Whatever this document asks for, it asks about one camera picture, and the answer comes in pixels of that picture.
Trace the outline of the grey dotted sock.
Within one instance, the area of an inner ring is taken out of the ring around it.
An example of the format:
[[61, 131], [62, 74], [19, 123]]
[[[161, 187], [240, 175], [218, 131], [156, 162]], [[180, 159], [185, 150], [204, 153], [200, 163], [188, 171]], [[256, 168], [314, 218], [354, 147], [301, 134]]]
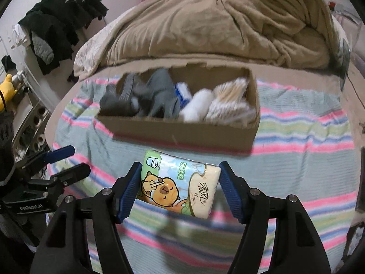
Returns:
[[128, 74], [124, 79], [124, 85], [120, 92], [117, 91], [116, 85], [108, 85], [100, 100], [99, 114], [102, 116], [124, 117], [136, 115], [139, 111], [139, 103], [133, 93], [135, 79], [135, 74]]

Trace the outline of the cartoon tissue pack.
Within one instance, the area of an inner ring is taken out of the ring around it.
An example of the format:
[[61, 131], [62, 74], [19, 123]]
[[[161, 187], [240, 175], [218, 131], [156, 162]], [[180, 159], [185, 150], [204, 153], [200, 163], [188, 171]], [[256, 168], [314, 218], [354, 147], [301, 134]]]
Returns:
[[216, 165], [147, 150], [137, 197], [169, 211], [207, 219], [220, 174]]

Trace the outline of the blue tissue pack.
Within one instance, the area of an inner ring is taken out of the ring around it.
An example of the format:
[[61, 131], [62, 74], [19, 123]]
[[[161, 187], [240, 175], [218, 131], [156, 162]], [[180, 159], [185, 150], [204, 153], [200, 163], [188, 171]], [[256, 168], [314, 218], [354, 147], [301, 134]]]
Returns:
[[175, 94], [179, 99], [181, 109], [192, 100], [192, 94], [186, 82], [177, 82], [175, 84]]

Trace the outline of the white sock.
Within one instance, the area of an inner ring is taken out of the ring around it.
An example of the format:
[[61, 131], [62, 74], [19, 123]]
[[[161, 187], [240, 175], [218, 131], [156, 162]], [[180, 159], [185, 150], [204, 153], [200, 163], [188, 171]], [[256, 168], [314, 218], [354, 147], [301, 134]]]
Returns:
[[207, 115], [213, 100], [212, 91], [203, 88], [194, 94], [192, 100], [180, 111], [179, 117], [187, 123], [201, 122]]

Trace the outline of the cotton swabs plastic bag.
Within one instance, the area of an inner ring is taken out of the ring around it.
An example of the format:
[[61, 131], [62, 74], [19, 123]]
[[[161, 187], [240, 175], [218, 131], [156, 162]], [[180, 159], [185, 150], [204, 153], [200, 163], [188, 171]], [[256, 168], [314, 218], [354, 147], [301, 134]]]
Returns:
[[212, 124], [248, 125], [256, 117], [256, 109], [246, 100], [249, 81], [239, 77], [222, 83], [213, 89], [214, 100], [209, 106], [205, 120]]

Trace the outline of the white shelf rack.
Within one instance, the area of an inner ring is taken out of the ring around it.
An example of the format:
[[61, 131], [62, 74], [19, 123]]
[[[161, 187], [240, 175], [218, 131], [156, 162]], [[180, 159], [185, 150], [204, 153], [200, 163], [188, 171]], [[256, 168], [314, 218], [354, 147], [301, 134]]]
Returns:
[[12, 149], [15, 161], [48, 149], [44, 132], [51, 112], [34, 91], [29, 76], [28, 71], [17, 71], [12, 77], [12, 83], [17, 89], [12, 99], [14, 105]]

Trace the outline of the yellow plush toy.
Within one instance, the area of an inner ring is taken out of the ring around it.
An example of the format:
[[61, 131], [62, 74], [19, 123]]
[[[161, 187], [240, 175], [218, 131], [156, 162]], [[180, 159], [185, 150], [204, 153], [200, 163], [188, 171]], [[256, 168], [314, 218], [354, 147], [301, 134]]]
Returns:
[[0, 110], [3, 111], [5, 109], [5, 105], [8, 105], [8, 103], [14, 98], [15, 94], [17, 93], [17, 90], [14, 88], [12, 83], [12, 75], [7, 74], [5, 76], [4, 81], [0, 85], [2, 98], [1, 98], [1, 104], [0, 104]]

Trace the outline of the striped pastel towel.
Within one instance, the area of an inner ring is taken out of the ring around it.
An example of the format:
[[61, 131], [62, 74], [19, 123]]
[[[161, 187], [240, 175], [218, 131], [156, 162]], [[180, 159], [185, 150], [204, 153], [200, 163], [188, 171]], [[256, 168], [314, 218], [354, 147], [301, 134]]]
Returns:
[[[119, 140], [96, 119], [99, 102], [116, 78], [88, 80], [61, 107], [53, 148], [74, 146], [75, 155], [49, 165], [47, 174], [79, 163], [89, 177], [68, 188], [90, 197], [142, 161], [147, 146]], [[204, 163], [227, 161], [233, 171], [266, 195], [297, 195], [307, 210], [334, 269], [353, 220], [360, 177], [348, 117], [337, 96], [258, 82], [261, 121], [246, 154], [166, 149]], [[170, 213], [137, 200], [117, 228], [135, 273], [226, 273], [244, 226], [233, 218], [221, 190], [206, 220]]]

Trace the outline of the white floral duvet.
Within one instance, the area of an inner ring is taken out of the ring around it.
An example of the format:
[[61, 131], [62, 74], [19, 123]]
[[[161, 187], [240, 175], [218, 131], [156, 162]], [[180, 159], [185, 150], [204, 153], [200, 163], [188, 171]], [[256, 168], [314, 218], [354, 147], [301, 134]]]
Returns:
[[79, 82], [92, 76], [98, 69], [102, 57], [100, 53], [103, 51], [104, 45], [106, 45], [106, 39], [117, 23], [134, 8], [135, 6], [126, 10], [115, 20], [108, 23], [78, 50], [74, 59], [73, 72], [74, 76], [78, 77]]

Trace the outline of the tan fleece blanket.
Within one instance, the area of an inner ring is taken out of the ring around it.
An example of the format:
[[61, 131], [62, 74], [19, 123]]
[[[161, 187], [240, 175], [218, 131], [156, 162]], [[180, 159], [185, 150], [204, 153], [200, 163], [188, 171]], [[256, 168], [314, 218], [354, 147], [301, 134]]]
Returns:
[[142, 58], [223, 58], [325, 69], [342, 59], [324, 0], [146, 0], [112, 30], [99, 67]]

